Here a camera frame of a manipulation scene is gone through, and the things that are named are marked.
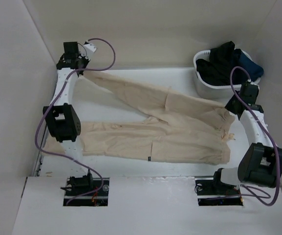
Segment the beige trousers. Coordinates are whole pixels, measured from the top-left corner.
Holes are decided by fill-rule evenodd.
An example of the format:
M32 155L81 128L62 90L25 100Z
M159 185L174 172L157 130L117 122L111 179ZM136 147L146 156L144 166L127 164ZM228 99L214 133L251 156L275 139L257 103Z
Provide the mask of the beige trousers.
M86 72L84 77L147 116L141 122L82 122L80 144L85 156L162 163L229 162L227 141L235 118L223 104L104 72Z

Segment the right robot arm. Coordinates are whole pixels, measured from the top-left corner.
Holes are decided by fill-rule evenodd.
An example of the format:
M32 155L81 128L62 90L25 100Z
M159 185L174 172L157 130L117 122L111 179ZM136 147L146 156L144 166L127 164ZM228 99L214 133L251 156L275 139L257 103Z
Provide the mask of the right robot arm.
M249 148L238 167L220 168L214 173L211 188L215 193L224 193L241 183L266 188L280 186L282 148L276 151L276 145L267 134L263 108L256 104L258 94L258 85L245 82L225 106L237 115L244 127Z

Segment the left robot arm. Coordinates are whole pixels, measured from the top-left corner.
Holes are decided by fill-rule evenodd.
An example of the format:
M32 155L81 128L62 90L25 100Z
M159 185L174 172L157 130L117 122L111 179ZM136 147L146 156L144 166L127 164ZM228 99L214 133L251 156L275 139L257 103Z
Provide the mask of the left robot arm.
M95 51L96 46L89 42L84 42L84 45L78 42L64 42L64 53L56 65L58 80L55 93L50 105L43 107L49 133L63 148L63 153L43 148L46 154L64 155L76 162L83 161L79 138L81 122L72 106L72 98L75 83L83 73L76 70L85 69Z

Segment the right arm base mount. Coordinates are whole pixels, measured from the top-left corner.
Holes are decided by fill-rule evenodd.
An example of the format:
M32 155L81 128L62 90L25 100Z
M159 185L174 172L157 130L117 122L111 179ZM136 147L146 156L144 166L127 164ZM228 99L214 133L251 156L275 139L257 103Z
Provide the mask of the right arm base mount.
M199 206L243 206L239 188L217 185L213 178L196 178L195 193Z

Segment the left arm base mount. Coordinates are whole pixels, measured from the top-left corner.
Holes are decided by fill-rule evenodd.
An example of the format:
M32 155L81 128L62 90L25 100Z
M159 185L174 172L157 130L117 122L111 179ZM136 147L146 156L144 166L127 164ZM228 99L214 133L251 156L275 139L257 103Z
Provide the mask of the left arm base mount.
M100 178L88 179L87 176L80 178L70 177L65 187L61 189L65 192L63 206L68 207L105 207L108 205L108 194L109 194L109 178L104 178L104 184L98 191L79 196L76 199L68 203L68 201L78 196L79 194L87 193L98 189L101 185Z

